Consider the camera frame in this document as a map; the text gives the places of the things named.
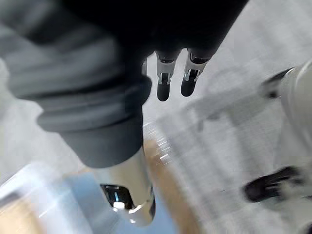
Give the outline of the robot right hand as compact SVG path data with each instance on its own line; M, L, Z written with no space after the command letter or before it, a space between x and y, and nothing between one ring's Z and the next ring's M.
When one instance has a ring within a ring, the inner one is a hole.
M148 226L156 200L143 147L143 111L156 54L157 98L166 101L176 60L188 50L181 94L190 96L245 0L3 0L0 57L18 99L42 108L97 178L110 208Z

